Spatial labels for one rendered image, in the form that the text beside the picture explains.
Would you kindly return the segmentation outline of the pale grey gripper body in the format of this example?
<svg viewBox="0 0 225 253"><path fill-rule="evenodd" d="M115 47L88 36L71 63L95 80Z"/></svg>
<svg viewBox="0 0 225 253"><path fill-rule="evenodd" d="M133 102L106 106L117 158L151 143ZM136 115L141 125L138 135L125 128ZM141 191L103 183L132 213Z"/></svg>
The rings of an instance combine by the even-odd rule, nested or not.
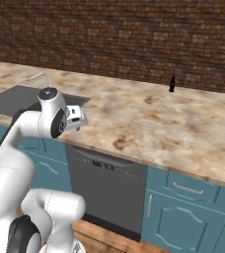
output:
<svg viewBox="0 0 225 253"><path fill-rule="evenodd" d="M87 117L84 113L81 113L79 118L69 117L66 122L66 130L77 129L79 127L84 127L88 124Z"/></svg>

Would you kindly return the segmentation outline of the silver sink tap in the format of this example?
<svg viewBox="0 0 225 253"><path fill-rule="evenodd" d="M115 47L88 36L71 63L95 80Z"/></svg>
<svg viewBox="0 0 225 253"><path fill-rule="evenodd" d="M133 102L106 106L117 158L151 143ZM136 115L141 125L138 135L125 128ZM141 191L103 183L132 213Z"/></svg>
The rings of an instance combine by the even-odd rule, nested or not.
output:
<svg viewBox="0 0 225 253"><path fill-rule="evenodd" d="M40 80L42 84L42 88L48 87L48 78L47 75L43 72L36 74L29 78L30 81Z"/></svg>

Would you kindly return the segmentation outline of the dark grey sink basin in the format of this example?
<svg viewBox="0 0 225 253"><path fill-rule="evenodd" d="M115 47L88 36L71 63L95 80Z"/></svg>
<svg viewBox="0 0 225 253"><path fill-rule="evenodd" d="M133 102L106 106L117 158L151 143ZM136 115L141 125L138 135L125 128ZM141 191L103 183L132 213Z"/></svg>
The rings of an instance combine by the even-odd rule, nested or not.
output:
<svg viewBox="0 0 225 253"><path fill-rule="evenodd" d="M0 93L0 115L13 117L19 110L39 111L45 115L55 115L67 106L84 106L89 98L57 92L56 97L41 99L40 89L17 85Z"/></svg>

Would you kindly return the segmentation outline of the blue drawer front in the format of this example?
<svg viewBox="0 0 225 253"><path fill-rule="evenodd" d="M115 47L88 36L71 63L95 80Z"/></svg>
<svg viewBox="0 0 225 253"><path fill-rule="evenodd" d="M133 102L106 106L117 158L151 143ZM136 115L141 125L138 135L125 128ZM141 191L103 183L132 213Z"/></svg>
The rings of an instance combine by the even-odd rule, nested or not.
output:
<svg viewBox="0 0 225 253"><path fill-rule="evenodd" d="M26 137L20 141L18 148L35 158L67 162L65 144L55 139Z"/></svg>
<svg viewBox="0 0 225 253"><path fill-rule="evenodd" d="M197 191L202 190L203 194L196 195L187 191L179 190L173 186L173 182L176 182L178 185L191 188ZM210 184L208 182L204 182L189 176L176 174L172 172L168 174L166 187L183 198L205 203L214 203L220 189L219 186L216 186L214 184Z"/></svg>

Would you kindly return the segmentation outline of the grey dishwasher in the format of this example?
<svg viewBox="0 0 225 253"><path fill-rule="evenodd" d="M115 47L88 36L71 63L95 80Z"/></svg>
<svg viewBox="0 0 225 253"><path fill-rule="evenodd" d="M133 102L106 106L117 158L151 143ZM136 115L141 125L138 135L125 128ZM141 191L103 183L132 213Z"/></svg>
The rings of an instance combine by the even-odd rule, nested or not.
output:
<svg viewBox="0 0 225 253"><path fill-rule="evenodd" d="M91 159L66 144L71 188L86 202L83 219L135 241L141 238L147 166Z"/></svg>

